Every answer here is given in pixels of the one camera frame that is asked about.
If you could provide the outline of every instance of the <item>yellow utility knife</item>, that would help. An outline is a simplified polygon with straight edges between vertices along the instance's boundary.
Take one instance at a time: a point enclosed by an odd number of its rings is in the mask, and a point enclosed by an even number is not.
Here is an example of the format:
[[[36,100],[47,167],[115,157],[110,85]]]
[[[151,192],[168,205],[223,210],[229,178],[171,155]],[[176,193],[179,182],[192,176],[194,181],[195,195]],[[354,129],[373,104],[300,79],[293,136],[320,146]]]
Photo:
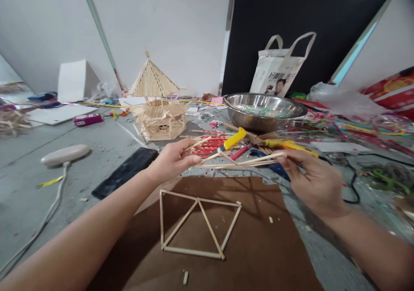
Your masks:
[[[319,154],[309,150],[299,144],[296,144],[294,141],[289,139],[266,139],[262,142],[267,147],[283,147],[287,150],[301,150],[312,154],[314,157],[319,158]]]
[[[224,144],[219,147],[217,150],[215,150],[213,153],[210,153],[209,156],[212,156],[214,154],[217,154],[219,151],[225,151],[237,144],[241,139],[246,137],[246,131],[239,127],[238,133],[234,134],[231,138],[227,139]]]

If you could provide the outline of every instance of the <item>pink paper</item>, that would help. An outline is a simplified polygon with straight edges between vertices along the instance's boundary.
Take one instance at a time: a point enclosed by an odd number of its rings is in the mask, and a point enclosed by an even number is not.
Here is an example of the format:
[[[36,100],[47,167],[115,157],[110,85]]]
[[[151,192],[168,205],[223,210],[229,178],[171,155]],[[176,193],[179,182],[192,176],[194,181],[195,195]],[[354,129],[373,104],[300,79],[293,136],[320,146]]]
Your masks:
[[[214,97],[211,99],[213,103],[223,103],[223,97]]]

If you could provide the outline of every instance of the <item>black phone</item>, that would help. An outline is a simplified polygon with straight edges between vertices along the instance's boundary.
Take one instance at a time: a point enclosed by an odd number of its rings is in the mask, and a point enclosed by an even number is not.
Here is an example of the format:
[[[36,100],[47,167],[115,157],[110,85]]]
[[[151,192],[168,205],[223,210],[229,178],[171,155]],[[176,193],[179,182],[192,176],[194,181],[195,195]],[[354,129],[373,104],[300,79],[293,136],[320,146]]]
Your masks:
[[[92,191],[92,195],[99,199],[114,192],[117,188],[147,168],[158,156],[158,151],[139,148],[125,162],[123,162],[113,173]]]

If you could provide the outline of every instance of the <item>stainless steel bowl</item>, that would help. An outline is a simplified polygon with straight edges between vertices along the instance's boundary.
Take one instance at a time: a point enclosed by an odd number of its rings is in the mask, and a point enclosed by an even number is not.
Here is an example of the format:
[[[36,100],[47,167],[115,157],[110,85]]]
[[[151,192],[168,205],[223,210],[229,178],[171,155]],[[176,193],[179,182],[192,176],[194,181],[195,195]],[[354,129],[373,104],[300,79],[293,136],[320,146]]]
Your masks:
[[[305,106],[291,99],[265,94],[230,94],[223,103],[235,126],[259,134],[277,131],[307,114]]]

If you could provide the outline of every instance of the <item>yellow tag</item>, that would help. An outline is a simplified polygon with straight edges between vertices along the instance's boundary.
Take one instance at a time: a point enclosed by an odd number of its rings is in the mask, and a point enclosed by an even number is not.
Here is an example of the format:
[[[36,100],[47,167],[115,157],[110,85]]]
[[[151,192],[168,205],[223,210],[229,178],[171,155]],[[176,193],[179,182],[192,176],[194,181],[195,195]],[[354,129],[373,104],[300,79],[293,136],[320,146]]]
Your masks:
[[[44,186],[52,185],[52,184],[54,184],[54,183],[56,183],[56,182],[58,182],[58,181],[62,180],[64,177],[66,177],[66,176],[65,176],[65,175],[60,176],[59,178],[53,179],[53,180],[51,180],[51,181],[49,181],[49,182],[45,182],[45,183],[42,183],[42,184],[36,185],[36,187],[37,187],[37,188],[42,188],[42,187],[44,187]]]

